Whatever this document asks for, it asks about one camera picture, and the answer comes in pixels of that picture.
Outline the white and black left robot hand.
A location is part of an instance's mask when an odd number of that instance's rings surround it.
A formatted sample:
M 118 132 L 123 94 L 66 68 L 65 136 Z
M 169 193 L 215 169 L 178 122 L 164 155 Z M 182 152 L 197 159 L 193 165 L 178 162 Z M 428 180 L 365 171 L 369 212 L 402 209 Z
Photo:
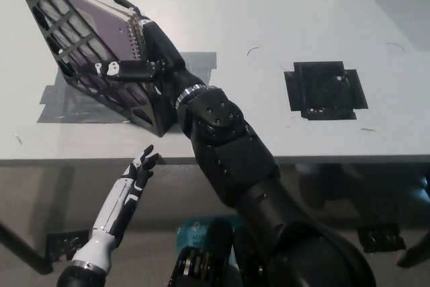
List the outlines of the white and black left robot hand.
M 154 146 L 149 145 L 127 166 L 112 186 L 93 225 L 94 231 L 111 235 L 116 247 L 122 242 L 144 188 L 153 176 L 152 168 L 159 158 L 153 149 Z

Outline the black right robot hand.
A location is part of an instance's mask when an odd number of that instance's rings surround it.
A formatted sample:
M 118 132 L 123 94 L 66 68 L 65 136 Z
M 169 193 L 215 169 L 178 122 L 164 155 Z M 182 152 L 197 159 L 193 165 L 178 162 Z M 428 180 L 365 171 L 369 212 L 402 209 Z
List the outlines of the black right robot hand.
M 99 37 L 107 58 L 88 63 L 86 73 L 110 81 L 158 83 L 163 95 L 181 106 L 208 90 L 186 67 L 183 57 L 164 31 L 127 0 L 113 0 L 112 13 L 125 16 L 122 26 L 105 29 Z

